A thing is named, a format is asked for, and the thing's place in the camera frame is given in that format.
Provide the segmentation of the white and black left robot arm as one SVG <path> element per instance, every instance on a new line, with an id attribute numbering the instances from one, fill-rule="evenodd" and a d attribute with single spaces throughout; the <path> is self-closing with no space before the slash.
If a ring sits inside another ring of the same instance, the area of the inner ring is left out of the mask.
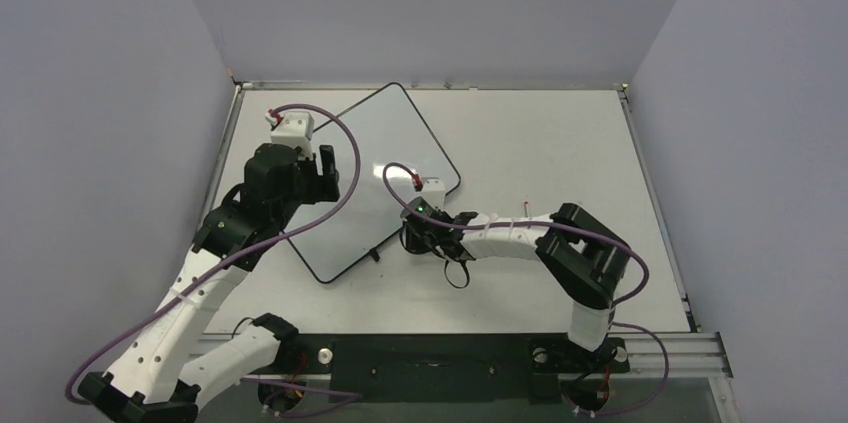
<path id="1" fill-rule="evenodd" d="M 177 278 L 156 311 L 108 343 L 131 345 L 107 369 L 82 364 L 67 398 L 92 405 L 113 422 L 192 422 L 201 383 L 183 376 L 189 351 L 230 293 L 281 241 L 298 208 L 348 200 L 339 189 L 334 149 L 264 143 L 244 165 L 243 180 L 203 219 Z"/>

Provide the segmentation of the white whiteboard black frame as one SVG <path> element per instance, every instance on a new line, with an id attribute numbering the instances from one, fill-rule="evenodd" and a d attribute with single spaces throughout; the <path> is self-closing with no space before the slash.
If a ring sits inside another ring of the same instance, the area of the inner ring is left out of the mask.
<path id="1" fill-rule="evenodd" d="M 313 277 L 337 279 L 399 231 L 402 207 L 383 183 L 389 162 L 433 177 L 447 192 L 461 176 L 407 91 L 389 83 L 342 111 L 338 118 L 355 137 L 360 178 L 349 201 L 328 221 L 289 240 Z"/>

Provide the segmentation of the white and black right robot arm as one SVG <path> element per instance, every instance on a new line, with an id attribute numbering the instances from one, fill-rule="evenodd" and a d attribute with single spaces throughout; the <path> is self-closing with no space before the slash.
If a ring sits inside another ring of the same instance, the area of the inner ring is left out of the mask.
<path id="1" fill-rule="evenodd" d="M 617 287 L 631 259 L 629 247 L 578 205 L 508 219 L 477 212 L 450 215 L 418 197 L 400 217 L 410 253 L 432 253 L 462 268 L 489 258 L 543 265 L 572 301 L 563 345 L 566 361 L 586 372 L 625 361 L 623 346 L 610 341 L 609 331 Z"/>

